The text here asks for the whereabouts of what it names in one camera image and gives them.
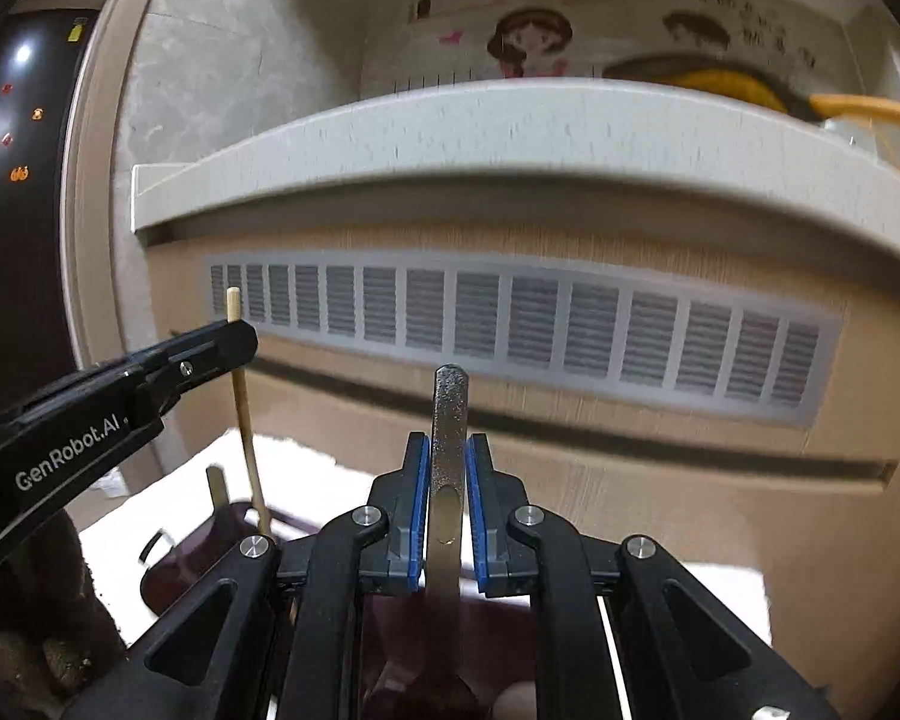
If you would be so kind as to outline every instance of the metal rod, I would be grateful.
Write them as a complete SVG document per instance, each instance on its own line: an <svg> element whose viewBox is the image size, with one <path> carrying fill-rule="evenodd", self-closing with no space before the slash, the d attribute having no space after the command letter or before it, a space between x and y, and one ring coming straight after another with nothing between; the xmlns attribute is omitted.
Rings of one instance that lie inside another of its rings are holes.
<svg viewBox="0 0 900 720"><path fill-rule="evenodd" d="M434 377L424 596L426 668L431 673L457 672L468 382L466 372L456 365L444 365Z"/></svg>
<svg viewBox="0 0 900 720"><path fill-rule="evenodd" d="M226 320L240 322L241 303L240 288L230 287L226 291ZM244 460L247 461L247 476L250 477L250 500L260 514L257 525L264 536L271 535L271 517L264 503L264 490L260 485L260 471L257 469L257 456L253 451L253 428L250 426L250 402L247 401L247 375L242 367L232 372L233 399L237 404L237 427L240 428L240 439L244 443Z"/></svg>

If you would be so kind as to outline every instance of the orange handle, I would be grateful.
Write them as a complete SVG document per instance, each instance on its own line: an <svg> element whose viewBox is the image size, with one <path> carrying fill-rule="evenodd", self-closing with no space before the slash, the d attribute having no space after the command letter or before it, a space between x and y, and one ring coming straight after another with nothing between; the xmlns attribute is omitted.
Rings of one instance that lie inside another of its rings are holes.
<svg viewBox="0 0 900 720"><path fill-rule="evenodd" d="M900 126L900 103L864 95L810 95L810 107L825 119L857 116Z"/></svg>

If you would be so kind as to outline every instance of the yellow object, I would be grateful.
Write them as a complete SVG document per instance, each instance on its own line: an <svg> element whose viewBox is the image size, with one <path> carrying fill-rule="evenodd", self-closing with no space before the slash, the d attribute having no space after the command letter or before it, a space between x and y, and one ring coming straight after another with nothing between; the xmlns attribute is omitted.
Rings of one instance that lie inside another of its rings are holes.
<svg viewBox="0 0 900 720"><path fill-rule="evenodd" d="M855 116L900 126L900 103L862 95L810 95L810 107L823 119Z"/></svg>
<svg viewBox="0 0 900 720"><path fill-rule="evenodd" d="M779 113L787 113L786 105L766 84L761 83L753 76L737 73L737 71L717 68L695 70L660 79L660 82L670 86L679 86L682 89L709 92L711 95L721 95L725 98L740 100L741 103L751 103Z"/></svg>

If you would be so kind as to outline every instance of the wooden stick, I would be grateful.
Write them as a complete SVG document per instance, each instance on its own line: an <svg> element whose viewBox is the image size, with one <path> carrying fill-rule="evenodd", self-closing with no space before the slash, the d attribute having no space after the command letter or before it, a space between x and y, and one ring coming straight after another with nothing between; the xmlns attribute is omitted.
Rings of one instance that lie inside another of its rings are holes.
<svg viewBox="0 0 900 720"><path fill-rule="evenodd" d="M230 287L226 291L226 320L240 322L240 288ZM253 428L250 427L250 402L247 401L247 375L242 367L233 371L233 399L237 404L237 427L244 443L244 459L247 461L247 476L250 477L250 500L260 514L257 526L264 536L271 536L271 517L264 503L264 490L260 485L260 471L257 470L257 456L253 452Z"/></svg>
<svg viewBox="0 0 900 720"><path fill-rule="evenodd" d="M214 511L221 506L228 506L230 493L226 488L226 476L223 476L221 466L207 466L207 485L210 487L210 500L213 501Z"/></svg>

